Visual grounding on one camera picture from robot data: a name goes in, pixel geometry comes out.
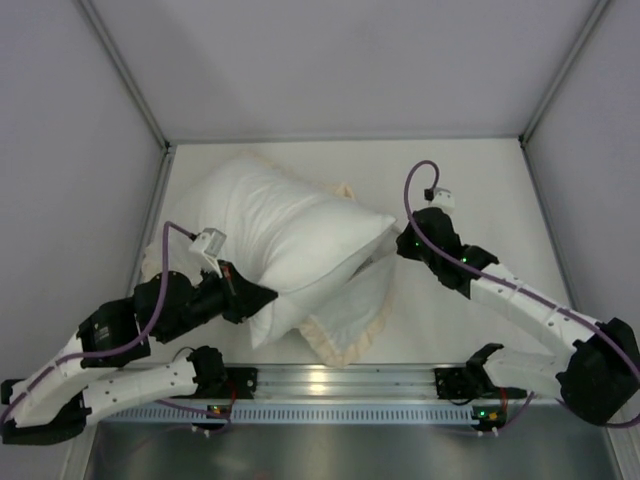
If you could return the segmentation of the white pillow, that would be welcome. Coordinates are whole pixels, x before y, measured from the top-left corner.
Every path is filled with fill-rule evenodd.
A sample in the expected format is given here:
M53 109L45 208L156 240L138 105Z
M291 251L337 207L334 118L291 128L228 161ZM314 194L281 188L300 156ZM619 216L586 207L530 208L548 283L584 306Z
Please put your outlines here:
M196 228L226 235L224 260L278 294L250 319L255 348L281 338L345 286L395 223L249 157L216 167L184 205Z

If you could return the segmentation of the white pillowcase with cream ruffle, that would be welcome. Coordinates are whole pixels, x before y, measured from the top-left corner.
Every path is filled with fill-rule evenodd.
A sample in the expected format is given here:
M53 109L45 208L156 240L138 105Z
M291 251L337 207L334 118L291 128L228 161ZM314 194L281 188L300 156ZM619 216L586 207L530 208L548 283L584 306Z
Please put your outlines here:
M241 157L255 158L293 177L307 181L285 168L258 157L236 158ZM193 215L184 205L184 198L203 177L210 173L200 176L197 183L189 186L173 203L165 206L160 219L172 221L193 233L204 230L205 228L196 228ZM307 182L340 197L355 200L351 191L345 186L331 190L310 181ZM395 236L394 227L395 223L383 236L381 244L357 268L345 286L291 329L299 330L321 361L329 366L344 367L356 362L371 346L373 337L384 327L392 298L391 283L395 260L391 242Z

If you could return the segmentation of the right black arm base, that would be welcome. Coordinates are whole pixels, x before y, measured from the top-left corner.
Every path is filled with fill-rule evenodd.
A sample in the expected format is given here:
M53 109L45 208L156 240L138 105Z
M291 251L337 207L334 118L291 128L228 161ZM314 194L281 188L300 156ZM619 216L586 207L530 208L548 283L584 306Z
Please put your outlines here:
M437 397L456 405L474 400L501 400L503 394L481 370L468 367L441 367L434 370Z

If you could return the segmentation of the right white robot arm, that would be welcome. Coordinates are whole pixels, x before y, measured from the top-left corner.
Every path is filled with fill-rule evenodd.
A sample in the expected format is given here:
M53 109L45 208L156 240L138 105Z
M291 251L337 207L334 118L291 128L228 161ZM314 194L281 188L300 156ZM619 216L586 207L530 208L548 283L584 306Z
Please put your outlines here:
M462 243L442 209L412 212L396 245L399 256L425 264L444 287L494 310L548 350L488 344L466 363L476 383L555 398L596 426L610 426L638 392L639 347L630 325L595 320L542 295L490 252Z

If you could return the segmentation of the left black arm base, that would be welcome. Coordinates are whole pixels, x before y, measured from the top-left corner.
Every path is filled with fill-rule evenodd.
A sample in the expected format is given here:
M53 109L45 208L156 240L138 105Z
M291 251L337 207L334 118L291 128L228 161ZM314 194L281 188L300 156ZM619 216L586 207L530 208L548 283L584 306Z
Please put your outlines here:
M190 395L173 396L173 399L207 400L252 400L257 389L258 369L253 367L230 367L227 378L213 387L201 388Z

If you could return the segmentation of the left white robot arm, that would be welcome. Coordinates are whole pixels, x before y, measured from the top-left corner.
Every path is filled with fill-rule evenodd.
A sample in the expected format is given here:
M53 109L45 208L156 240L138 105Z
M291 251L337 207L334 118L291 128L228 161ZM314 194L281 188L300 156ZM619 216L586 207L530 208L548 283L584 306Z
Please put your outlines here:
M217 317L240 324L277 299L277 292L246 280L232 263L220 268L202 272L198 284L164 269L131 296L101 305L31 377L3 381L3 443L55 445L128 408L228 392L222 353L211 346L159 367L123 370L150 356L152 340L167 344Z

